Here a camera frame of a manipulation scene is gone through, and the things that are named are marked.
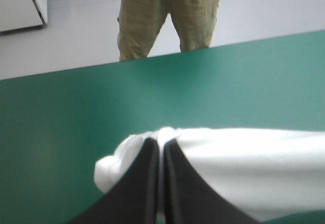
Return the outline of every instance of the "cabinet door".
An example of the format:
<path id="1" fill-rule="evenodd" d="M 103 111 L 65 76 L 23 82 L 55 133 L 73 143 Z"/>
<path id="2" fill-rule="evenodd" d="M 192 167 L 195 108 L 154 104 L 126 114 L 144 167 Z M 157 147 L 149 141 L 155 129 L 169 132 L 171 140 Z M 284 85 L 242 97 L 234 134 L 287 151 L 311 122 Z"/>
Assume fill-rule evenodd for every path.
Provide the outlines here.
<path id="1" fill-rule="evenodd" d="M 35 0 L 35 2 L 42 14 L 45 23 L 47 23 L 47 0 Z"/>
<path id="2" fill-rule="evenodd" d="M 42 24 L 33 0 L 0 0 L 0 31 Z"/>

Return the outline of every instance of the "black fabric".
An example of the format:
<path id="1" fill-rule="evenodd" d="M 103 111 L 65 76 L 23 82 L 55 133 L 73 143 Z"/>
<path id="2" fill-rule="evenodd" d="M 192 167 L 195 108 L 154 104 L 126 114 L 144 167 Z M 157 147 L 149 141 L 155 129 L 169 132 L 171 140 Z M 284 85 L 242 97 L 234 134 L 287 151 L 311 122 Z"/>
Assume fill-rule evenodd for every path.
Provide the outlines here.
<path id="1" fill-rule="evenodd" d="M 67 224 L 154 224 L 158 165 L 158 144 L 154 139 L 146 139 L 138 156 L 118 183 Z"/>
<path id="2" fill-rule="evenodd" d="M 176 140 L 165 145 L 164 168 L 167 224 L 259 224 L 202 179 Z"/>

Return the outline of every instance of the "green tabletop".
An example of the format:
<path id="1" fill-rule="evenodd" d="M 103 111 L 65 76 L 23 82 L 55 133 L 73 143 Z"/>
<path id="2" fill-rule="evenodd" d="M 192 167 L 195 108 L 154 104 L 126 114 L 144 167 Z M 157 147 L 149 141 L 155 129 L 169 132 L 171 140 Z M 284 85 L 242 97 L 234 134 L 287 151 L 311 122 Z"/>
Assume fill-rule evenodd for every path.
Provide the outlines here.
<path id="1" fill-rule="evenodd" d="M 67 221 L 96 160 L 163 126 L 325 130 L 325 31 L 0 81 L 0 223 Z"/>

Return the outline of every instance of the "person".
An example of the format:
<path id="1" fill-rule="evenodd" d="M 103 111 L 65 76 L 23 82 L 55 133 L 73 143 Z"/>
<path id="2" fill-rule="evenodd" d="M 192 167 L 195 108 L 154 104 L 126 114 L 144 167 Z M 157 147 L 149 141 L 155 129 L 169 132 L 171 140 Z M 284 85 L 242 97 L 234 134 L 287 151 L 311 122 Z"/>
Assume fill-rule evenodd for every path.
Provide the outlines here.
<path id="1" fill-rule="evenodd" d="M 182 52 L 208 48 L 218 6 L 219 0 L 121 0 L 119 60 L 147 57 L 168 14 Z"/>

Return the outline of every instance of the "white cloth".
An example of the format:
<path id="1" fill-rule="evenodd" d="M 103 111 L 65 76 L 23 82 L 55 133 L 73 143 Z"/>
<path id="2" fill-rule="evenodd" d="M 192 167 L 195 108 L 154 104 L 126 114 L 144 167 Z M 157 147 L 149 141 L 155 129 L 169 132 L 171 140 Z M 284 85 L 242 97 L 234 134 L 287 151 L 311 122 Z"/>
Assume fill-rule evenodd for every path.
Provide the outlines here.
<path id="1" fill-rule="evenodd" d="M 268 129 L 177 129 L 131 135 L 96 163 L 94 181 L 109 191 L 144 140 L 160 148 L 158 204 L 163 206 L 163 147 L 177 142 L 195 170 L 221 196 L 259 221 L 325 209 L 325 132 Z"/>

